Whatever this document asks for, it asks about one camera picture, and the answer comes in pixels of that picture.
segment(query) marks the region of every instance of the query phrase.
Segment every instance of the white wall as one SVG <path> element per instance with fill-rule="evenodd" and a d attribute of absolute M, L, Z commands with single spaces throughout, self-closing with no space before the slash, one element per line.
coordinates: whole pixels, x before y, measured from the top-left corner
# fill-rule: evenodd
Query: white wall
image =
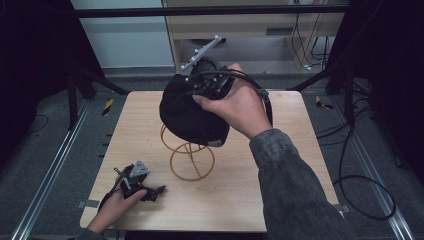
<path fill-rule="evenodd" d="M 75 9 L 162 7 L 160 0 L 71 0 Z M 81 18 L 102 68 L 173 67 L 164 17 Z"/>

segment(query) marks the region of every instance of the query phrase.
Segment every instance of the gray sleeve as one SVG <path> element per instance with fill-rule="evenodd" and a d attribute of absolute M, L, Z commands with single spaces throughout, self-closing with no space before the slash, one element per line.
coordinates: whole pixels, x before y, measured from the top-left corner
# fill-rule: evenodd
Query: gray sleeve
<path fill-rule="evenodd" d="M 106 240 L 102 235 L 97 234 L 93 231 L 90 231 L 86 228 L 82 229 L 78 236 L 75 238 L 76 240 Z"/>
<path fill-rule="evenodd" d="M 250 149 L 259 168 L 270 240 L 356 239 L 287 134 L 262 132 L 250 141 Z"/>

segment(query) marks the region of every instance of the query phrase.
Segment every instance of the hand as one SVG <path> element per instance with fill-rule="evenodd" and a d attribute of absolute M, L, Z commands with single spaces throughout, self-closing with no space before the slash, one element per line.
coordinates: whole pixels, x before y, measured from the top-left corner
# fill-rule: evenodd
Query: hand
<path fill-rule="evenodd" d="M 229 68 L 241 71 L 239 64 L 233 64 Z M 256 89 L 244 80 L 236 79 L 230 92 L 221 100 L 210 100 L 199 95 L 194 95 L 193 99 L 204 110 L 222 117 L 249 139 L 272 128 L 262 99 Z"/>
<path fill-rule="evenodd" d="M 139 202 L 146 193 L 147 191 L 143 189 L 124 199 L 124 195 L 118 185 L 112 196 L 104 203 L 103 207 L 87 226 L 87 229 L 98 234 L 103 233 L 106 228 L 118 221 L 132 206 Z"/>

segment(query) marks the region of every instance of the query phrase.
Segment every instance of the wire spiral stand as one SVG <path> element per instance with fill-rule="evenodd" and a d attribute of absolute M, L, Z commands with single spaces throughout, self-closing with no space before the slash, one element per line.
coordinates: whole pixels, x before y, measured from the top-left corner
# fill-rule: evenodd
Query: wire spiral stand
<path fill-rule="evenodd" d="M 176 177 L 178 177 L 179 179 L 181 179 L 183 181 L 188 181 L 188 182 L 199 181 L 199 180 L 207 177 L 212 172 L 213 167 L 215 165 L 215 155 L 214 155 L 212 149 L 210 147 L 208 147 L 208 146 L 203 146 L 203 145 L 199 145 L 199 144 L 193 144 L 193 143 L 190 143 L 190 142 L 186 142 L 186 143 L 183 143 L 183 144 L 179 145 L 176 148 L 172 148 L 172 147 L 170 147 L 166 143 L 166 141 L 164 139 L 164 133 L 165 133 L 166 129 L 167 129 L 167 127 L 165 125 L 162 125 L 162 128 L 160 130 L 160 138 L 161 138 L 163 144 L 169 150 L 172 151 L 171 157 L 169 159 L 169 166 L 171 168 L 172 173 Z M 206 173 L 201 173 L 200 170 L 199 170 L 199 168 L 198 168 L 198 166 L 197 166 L 197 164 L 196 164 L 196 162 L 195 162 L 195 160 L 194 160 L 194 153 L 199 153 L 199 152 L 201 152 L 204 149 L 209 150 L 209 153 L 212 156 L 212 164 L 211 164 L 210 168 L 207 170 Z M 194 167 L 194 169 L 196 171 L 197 177 L 183 177 L 181 174 L 177 173 L 177 171 L 175 170 L 175 167 L 174 167 L 174 164 L 175 164 L 174 157 L 175 157 L 175 154 L 176 153 L 185 154 L 185 155 L 188 156 L 188 158 L 190 159 L 190 161 L 193 164 L 193 167 Z"/>

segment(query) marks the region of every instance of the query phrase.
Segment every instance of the wooden tabletop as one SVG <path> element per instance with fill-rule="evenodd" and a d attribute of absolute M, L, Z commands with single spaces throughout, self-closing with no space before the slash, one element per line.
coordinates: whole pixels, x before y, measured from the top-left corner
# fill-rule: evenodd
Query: wooden tabletop
<path fill-rule="evenodd" d="M 183 181 L 170 167 L 173 153 L 161 140 L 159 103 L 162 92 L 131 92 L 123 107 L 111 142 L 89 199 L 98 200 L 110 191 L 117 173 L 140 159 L 150 174 L 148 187 L 166 185 L 156 202 L 140 202 L 115 226 L 123 230 L 236 231 L 265 232 L 258 169 L 242 134 L 231 129 L 223 147 L 211 148 L 215 163 L 211 173 L 199 181 Z M 271 91 L 274 127 L 286 132 L 301 157 L 318 176 L 327 199 L 338 200 L 316 140 L 305 104 L 299 92 Z M 163 139 L 171 148 L 185 141 L 165 131 Z M 204 149 L 193 154 L 198 171 L 210 168 L 212 155 Z M 197 172 L 187 154 L 175 153 L 175 171 L 188 178 Z M 97 208 L 86 207 L 80 224 L 86 227 Z"/>

